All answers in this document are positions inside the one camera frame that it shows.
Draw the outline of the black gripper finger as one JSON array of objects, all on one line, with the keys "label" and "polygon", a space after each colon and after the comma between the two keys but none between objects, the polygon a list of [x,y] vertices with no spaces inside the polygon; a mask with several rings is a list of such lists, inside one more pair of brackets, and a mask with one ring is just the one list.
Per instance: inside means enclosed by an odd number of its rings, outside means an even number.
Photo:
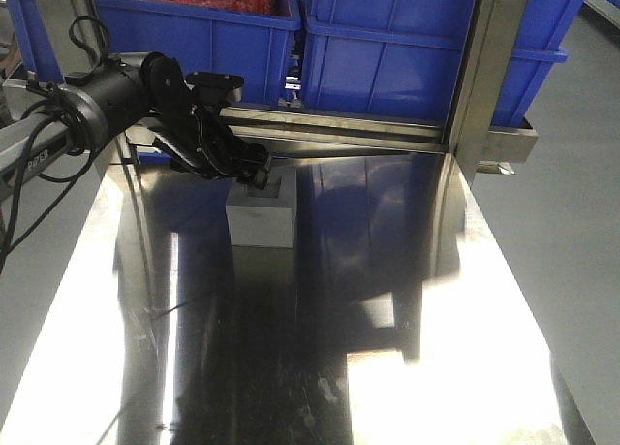
[{"label": "black gripper finger", "polygon": [[267,149],[257,143],[251,143],[246,152],[246,183],[256,189],[264,190],[267,186],[271,156]]},{"label": "black gripper finger", "polygon": [[238,182],[258,182],[261,179],[261,166],[257,164],[243,164],[235,176]]}]

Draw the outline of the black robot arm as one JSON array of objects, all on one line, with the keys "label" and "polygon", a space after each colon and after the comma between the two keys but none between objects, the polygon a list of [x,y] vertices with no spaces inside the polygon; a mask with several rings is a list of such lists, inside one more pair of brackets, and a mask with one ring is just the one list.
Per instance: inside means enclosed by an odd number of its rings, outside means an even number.
[{"label": "black robot arm", "polygon": [[42,174],[64,154],[98,156],[139,123],[154,132],[156,147],[175,169],[263,189],[269,153],[238,138],[220,117],[243,84],[236,75],[184,75],[176,59],[160,52],[115,55],[61,85],[27,82],[25,91],[40,99],[1,131],[1,196],[8,198],[18,179]]}]

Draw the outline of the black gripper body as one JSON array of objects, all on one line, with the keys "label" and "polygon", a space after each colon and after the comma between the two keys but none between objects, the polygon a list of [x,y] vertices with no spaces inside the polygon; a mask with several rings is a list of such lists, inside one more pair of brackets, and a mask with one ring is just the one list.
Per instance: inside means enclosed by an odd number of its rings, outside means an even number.
[{"label": "black gripper body", "polygon": [[154,145],[170,166],[207,179],[235,178],[246,164],[249,143],[237,137],[219,115],[191,93],[152,98]]}]

